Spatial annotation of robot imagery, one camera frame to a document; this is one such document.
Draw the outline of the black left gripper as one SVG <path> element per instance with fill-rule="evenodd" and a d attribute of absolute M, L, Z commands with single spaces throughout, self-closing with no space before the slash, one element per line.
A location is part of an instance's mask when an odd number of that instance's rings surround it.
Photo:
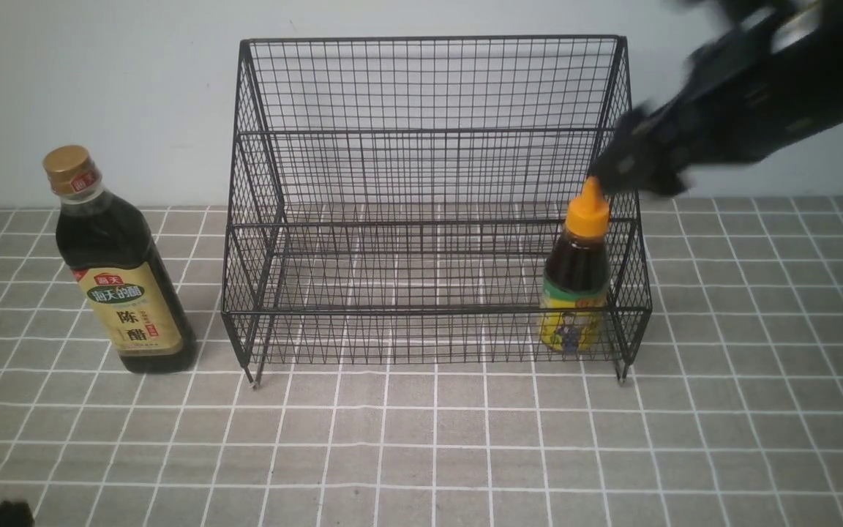
<path fill-rule="evenodd" d="M 27 501 L 0 501 L 0 527 L 33 527 L 36 524 Z"/>

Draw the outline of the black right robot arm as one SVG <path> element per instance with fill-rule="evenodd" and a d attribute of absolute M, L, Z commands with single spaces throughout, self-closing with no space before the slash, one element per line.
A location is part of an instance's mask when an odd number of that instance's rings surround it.
<path fill-rule="evenodd" d="M 843 1 L 719 1 L 727 29 L 680 91 L 639 105 L 589 165 L 606 195 L 675 197 L 689 168 L 753 165 L 843 124 Z"/>

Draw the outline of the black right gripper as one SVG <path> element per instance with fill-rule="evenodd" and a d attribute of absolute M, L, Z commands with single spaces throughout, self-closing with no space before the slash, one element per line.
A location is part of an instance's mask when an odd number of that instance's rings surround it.
<path fill-rule="evenodd" d="M 679 92 L 653 109 L 641 104 L 619 117 L 612 140 L 588 173 L 605 195 L 645 191 L 675 197 L 689 189 L 692 165 L 743 165 L 752 161 L 730 139 L 738 104 L 733 86 L 752 60 L 730 45 L 708 44 L 689 57 Z"/>

